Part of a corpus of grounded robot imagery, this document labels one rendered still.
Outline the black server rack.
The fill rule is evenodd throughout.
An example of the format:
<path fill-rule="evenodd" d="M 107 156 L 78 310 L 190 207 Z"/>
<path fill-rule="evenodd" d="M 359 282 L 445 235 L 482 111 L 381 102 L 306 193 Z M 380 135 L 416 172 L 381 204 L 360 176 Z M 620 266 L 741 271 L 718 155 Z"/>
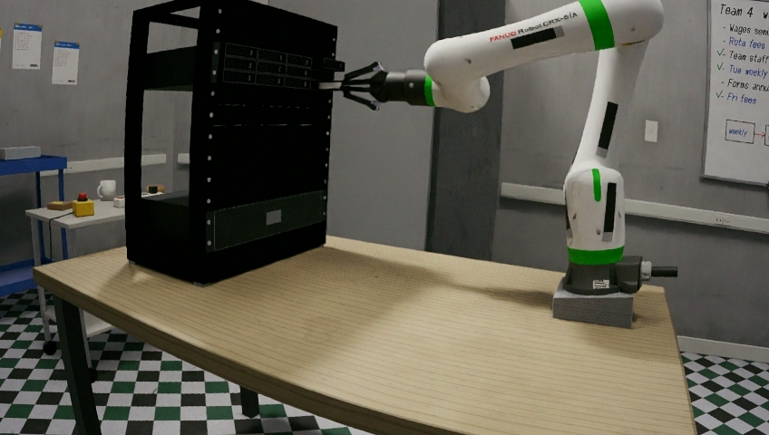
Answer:
<path fill-rule="evenodd" d="M 200 19 L 171 14 L 195 7 Z M 198 29 L 197 45 L 147 53 L 150 22 Z M 345 71 L 337 27 L 250 0 L 133 11 L 124 136 L 130 264 L 204 287 L 325 245 L 333 91 L 319 83 Z M 190 188 L 142 197 L 143 94 L 153 89 L 193 89 Z"/>

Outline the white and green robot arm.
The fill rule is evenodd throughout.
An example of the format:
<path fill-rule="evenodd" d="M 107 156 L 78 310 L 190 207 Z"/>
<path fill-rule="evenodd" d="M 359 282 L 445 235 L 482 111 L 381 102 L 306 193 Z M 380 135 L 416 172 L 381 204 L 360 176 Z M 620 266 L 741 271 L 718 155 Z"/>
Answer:
<path fill-rule="evenodd" d="M 563 188 L 569 267 L 562 288 L 569 293 L 636 294 L 651 277 L 677 277 L 677 266 L 623 256 L 624 181 L 618 172 L 640 67 L 664 19 L 660 0 L 579 0 L 515 24 L 438 41 L 424 57 L 425 69 L 411 68 L 404 77 L 409 105 L 473 112 L 488 101 L 487 75 L 599 51 L 589 115 Z"/>

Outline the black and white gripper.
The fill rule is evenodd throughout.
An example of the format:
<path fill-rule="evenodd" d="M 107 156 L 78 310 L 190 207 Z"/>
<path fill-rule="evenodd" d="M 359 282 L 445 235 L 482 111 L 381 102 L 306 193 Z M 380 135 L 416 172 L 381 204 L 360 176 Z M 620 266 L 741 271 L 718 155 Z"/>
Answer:
<path fill-rule="evenodd" d="M 378 73 L 373 75 L 371 79 L 351 80 L 371 72 Z M 406 102 L 404 97 L 404 77 L 406 73 L 407 72 L 388 72 L 383 69 L 381 63 L 374 62 L 365 68 L 346 73 L 343 81 L 320 82 L 319 89 L 331 89 L 332 91 L 341 90 L 345 98 L 367 105 L 373 111 L 379 111 L 379 106 L 386 101 Z M 369 84 L 369 88 L 350 86 L 365 84 Z M 370 92 L 377 101 L 369 101 L 362 97 L 357 97 L 350 92 Z"/>

